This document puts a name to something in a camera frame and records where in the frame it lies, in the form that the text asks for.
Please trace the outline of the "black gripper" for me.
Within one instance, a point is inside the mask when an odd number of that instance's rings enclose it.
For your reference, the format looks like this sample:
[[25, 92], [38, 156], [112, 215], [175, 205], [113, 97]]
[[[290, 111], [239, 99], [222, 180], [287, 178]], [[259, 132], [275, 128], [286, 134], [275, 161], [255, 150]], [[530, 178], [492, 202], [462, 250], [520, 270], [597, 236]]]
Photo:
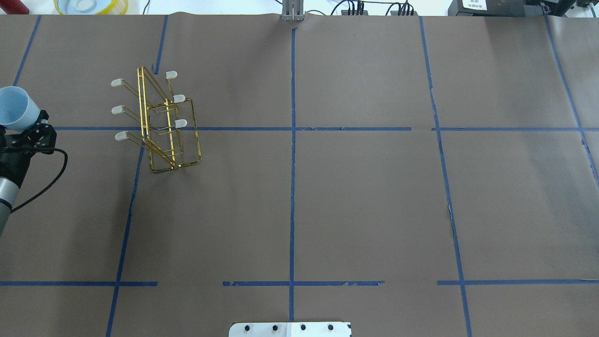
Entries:
[[40, 110], [36, 121], [21, 133], [0, 137], [0, 176], [21, 188], [34, 152], [52, 155], [57, 132], [48, 124], [49, 114]]

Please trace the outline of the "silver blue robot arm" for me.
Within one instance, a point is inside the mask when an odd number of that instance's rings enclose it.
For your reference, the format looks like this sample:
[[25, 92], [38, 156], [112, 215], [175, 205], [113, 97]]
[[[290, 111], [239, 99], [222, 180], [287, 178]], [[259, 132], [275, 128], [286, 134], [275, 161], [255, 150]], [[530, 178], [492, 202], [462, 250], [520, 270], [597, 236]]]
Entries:
[[9, 216], [46, 192], [62, 175], [59, 175], [38, 194], [21, 205], [15, 205], [17, 196], [28, 172], [31, 159], [36, 154], [52, 155], [60, 151], [55, 147], [57, 132], [48, 123], [47, 111], [41, 110], [37, 120], [23, 132], [7, 134], [1, 128], [0, 147], [0, 220], [3, 231]]

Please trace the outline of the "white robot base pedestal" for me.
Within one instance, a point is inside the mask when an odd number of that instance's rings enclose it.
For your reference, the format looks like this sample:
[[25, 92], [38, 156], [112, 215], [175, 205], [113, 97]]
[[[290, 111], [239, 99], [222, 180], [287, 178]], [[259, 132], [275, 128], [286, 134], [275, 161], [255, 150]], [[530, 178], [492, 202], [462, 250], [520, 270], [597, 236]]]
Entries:
[[239, 322], [229, 337], [351, 337], [350, 322]]

